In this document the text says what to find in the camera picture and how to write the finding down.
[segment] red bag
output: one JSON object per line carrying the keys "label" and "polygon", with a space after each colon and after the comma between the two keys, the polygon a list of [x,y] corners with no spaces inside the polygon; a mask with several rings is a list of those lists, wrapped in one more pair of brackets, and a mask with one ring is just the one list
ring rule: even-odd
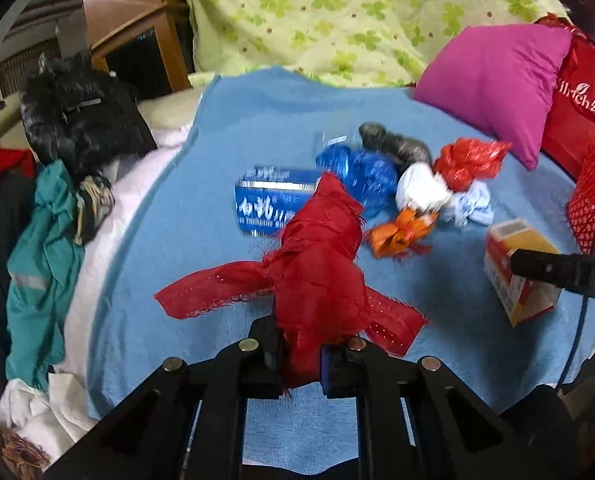
{"label": "red bag", "polygon": [[441,174],[453,191],[466,191],[475,178],[493,178],[501,170],[501,162],[512,144],[484,142],[460,137],[453,144],[442,147],[433,163],[433,171]]}
{"label": "red bag", "polygon": [[579,28],[553,14],[538,23],[566,28],[573,35],[546,118],[542,149],[577,180],[589,152],[590,134],[595,134],[595,43]]}

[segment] bed sheet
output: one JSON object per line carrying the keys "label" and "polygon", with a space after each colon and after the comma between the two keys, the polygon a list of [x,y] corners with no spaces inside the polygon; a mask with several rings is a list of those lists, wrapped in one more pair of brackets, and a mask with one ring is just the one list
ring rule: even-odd
{"label": "bed sheet", "polygon": [[270,65],[337,86],[403,86],[468,25],[566,16],[558,0],[186,1],[194,86]]}
{"label": "bed sheet", "polygon": [[[331,88],[279,68],[213,83],[175,167],[143,205],[140,224],[130,229],[108,273],[90,341],[93,414],[105,415],[166,357],[190,363],[212,358],[270,312],[266,297],[177,320],[153,295],[195,270],[259,259],[271,242],[240,234],[236,179],[254,164],[312,167],[315,140],[331,121],[354,127],[379,121],[424,140],[433,155],[460,136],[485,138],[401,89]],[[564,211],[573,183],[551,160],[541,156],[538,168],[528,172],[508,156],[490,189],[496,221],[526,218],[561,251],[576,251]],[[385,212],[375,221],[388,218]],[[501,411],[537,384],[557,381],[580,297],[564,292],[552,312],[511,328],[483,270],[484,235],[485,228],[474,224],[464,230],[439,225],[425,240],[430,254],[375,260],[362,247],[357,264],[367,285],[415,305],[429,319],[405,358],[436,355]],[[570,379],[594,348],[592,300]],[[314,474],[357,456],[355,424],[354,402],[327,400],[317,383],[279,401],[251,400],[244,458]]]}
{"label": "bed sheet", "polygon": [[64,325],[65,358],[54,367],[57,373],[73,374],[79,383],[86,384],[89,335],[111,260],[143,198],[180,152],[190,129],[190,124],[167,130],[152,129],[158,149],[148,153],[114,184],[113,210],[84,252],[84,262]]}

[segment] white cloth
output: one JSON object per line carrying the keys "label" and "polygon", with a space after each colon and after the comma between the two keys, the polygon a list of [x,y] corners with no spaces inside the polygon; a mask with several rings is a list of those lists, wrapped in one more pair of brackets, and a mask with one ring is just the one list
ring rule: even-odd
{"label": "white cloth", "polygon": [[489,226],[493,223],[493,209],[491,208],[491,191],[481,180],[474,180],[467,191],[455,193],[451,201],[452,214],[458,227],[466,226],[466,219]]}
{"label": "white cloth", "polygon": [[158,149],[148,153],[113,186],[115,205],[95,238],[86,246],[84,262],[64,326],[65,358],[55,371],[71,373],[86,384],[89,334],[107,270],[133,216],[162,171],[186,140],[190,124],[174,130],[153,130]]}
{"label": "white cloth", "polygon": [[439,210],[451,198],[444,178],[426,162],[415,162],[400,177],[395,192],[397,208],[429,213]]}
{"label": "white cloth", "polygon": [[9,381],[0,399],[0,426],[33,442],[53,464],[97,421],[86,415],[86,391],[72,374],[49,374],[49,391]]}

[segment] metal screw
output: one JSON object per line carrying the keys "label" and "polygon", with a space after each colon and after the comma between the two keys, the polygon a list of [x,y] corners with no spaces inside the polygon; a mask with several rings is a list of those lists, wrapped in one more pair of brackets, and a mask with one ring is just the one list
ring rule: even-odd
{"label": "metal screw", "polygon": [[421,360],[421,365],[430,372],[437,372],[442,363],[437,357],[426,356]]}
{"label": "metal screw", "polygon": [[184,362],[179,357],[167,357],[162,363],[165,372],[176,372],[182,368]]}
{"label": "metal screw", "polygon": [[242,352],[252,352],[253,350],[257,349],[260,344],[257,342],[257,339],[247,337],[246,339],[242,339],[238,346]]}
{"label": "metal screw", "polygon": [[361,337],[352,337],[351,339],[349,339],[347,345],[351,350],[359,352],[360,350],[364,350],[366,348],[367,342],[364,341],[364,339],[362,339]]}

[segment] red plastic bag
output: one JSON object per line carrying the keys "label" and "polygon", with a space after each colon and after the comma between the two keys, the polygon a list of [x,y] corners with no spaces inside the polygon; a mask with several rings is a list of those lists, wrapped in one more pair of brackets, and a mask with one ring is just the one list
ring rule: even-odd
{"label": "red plastic bag", "polygon": [[283,377],[295,388],[319,381],[320,347],[366,330],[386,351],[404,356],[425,323],[411,305],[364,283],[355,264],[362,206],[330,172],[284,227],[282,246],[261,262],[199,270],[156,294],[169,316],[199,316],[234,301],[275,294],[274,314],[287,350]]}
{"label": "red plastic bag", "polygon": [[542,149],[577,180],[589,152],[589,136],[595,134],[595,43],[579,28],[553,14],[538,23],[566,28],[573,35],[546,118]]}
{"label": "red plastic bag", "polygon": [[466,191],[473,179],[493,178],[501,170],[501,162],[512,144],[492,140],[460,137],[453,144],[447,144],[439,152],[439,158],[433,163],[433,171],[444,177],[453,191]]}

